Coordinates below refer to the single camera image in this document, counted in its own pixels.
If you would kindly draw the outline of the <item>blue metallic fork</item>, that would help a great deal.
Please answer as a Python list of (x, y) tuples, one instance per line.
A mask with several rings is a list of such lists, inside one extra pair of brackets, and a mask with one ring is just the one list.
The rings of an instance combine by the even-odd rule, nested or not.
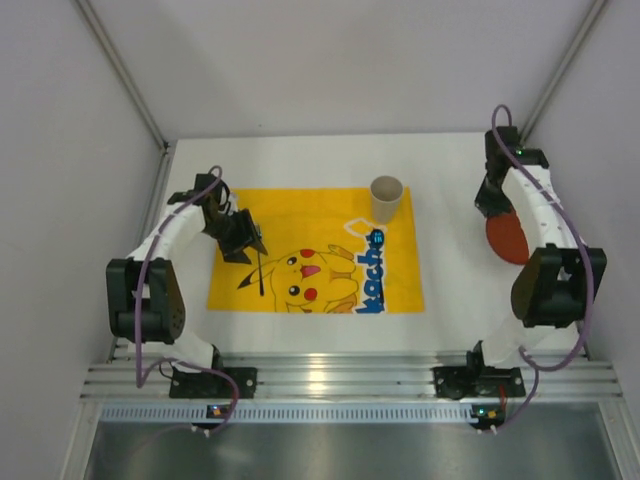
[[(257, 231), (259, 240), (261, 240), (262, 233), (259, 225), (256, 225), (256, 231)], [(257, 251), (257, 263), (258, 263), (258, 274), (259, 274), (259, 294), (261, 297), (264, 297), (265, 289), (264, 289), (264, 277), (263, 277), (263, 271), (262, 271), (261, 251)]]

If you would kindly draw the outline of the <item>red-orange plate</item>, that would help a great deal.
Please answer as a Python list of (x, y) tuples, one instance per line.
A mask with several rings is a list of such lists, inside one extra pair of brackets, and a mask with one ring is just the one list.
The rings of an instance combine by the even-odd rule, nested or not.
[(528, 243), (514, 210), (488, 218), (485, 233), (490, 248), (500, 259), (513, 265), (526, 264)]

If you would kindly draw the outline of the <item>yellow Pikachu cloth placemat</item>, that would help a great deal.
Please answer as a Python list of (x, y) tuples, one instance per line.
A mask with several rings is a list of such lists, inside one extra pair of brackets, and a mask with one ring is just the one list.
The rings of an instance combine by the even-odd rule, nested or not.
[[(411, 194), (387, 225), (371, 217), (366, 188), (241, 189), (239, 203), (261, 228), (265, 295), (257, 253), (251, 264), (215, 258), (207, 307), (213, 311), (290, 314), (420, 313), (424, 309)], [(371, 231), (385, 234), (385, 309)]]

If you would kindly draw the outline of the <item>beige paper cup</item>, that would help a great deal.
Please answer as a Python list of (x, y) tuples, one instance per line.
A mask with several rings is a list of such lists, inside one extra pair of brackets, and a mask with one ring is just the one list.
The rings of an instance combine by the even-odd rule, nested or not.
[(370, 184), (373, 219), (379, 224), (392, 221), (404, 193), (404, 186), (393, 176), (379, 176)]

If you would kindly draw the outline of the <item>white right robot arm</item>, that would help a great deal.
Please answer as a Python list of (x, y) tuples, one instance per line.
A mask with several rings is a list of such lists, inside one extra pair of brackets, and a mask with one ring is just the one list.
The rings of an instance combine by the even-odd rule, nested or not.
[(475, 384), (497, 387), (515, 383), (525, 350), (588, 318), (607, 257), (577, 233), (554, 191), (546, 156), (523, 147), (516, 127), (487, 131), (485, 156), (475, 206), (493, 251), (521, 268), (510, 291), (510, 314), (467, 354)]

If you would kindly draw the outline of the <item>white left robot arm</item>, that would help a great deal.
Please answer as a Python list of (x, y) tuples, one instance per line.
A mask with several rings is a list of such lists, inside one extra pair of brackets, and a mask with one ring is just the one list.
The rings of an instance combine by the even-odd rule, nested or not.
[(259, 227), (248, 209), (238, 207), (218, 165), (198, 173), (192, 188), (173, 193), (140, 245), (106, 267), (110, 330), (134, 345), (137, 387), (144, 386), (156, 367), (142, 364), (147, 343), (167, 347), (160, 363), (213, 374), (221, 369), (219, 350), (188, 326), (174, 267), (200, 235), (215, 241), (226, 263), (249, 264), (249, 249), (258, 256), (267, 254)]

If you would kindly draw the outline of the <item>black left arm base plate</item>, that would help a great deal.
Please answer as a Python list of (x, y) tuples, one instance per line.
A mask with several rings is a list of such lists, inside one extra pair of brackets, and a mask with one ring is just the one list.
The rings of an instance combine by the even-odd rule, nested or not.
[[(258, 369), (229, 367), (223, 372), (237, 385), (239, 399), (252, 399), (258, 383)], [(169, 397), (172, 399), (231, 399), (232, 385), (228, 380), (210, 373), (187, 373), (174, 369)]]

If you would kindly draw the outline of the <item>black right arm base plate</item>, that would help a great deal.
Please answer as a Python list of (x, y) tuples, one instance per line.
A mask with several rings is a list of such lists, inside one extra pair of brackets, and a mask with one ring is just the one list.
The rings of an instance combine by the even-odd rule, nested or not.
[(519, 368), (484, 367), (479, 371), (472, 371), (462, 366), (441, 366), (433, 369), (433, 379), (437, 398), (494, 398), (501, 393), (505, 393), (508, 398), (526, 396)]

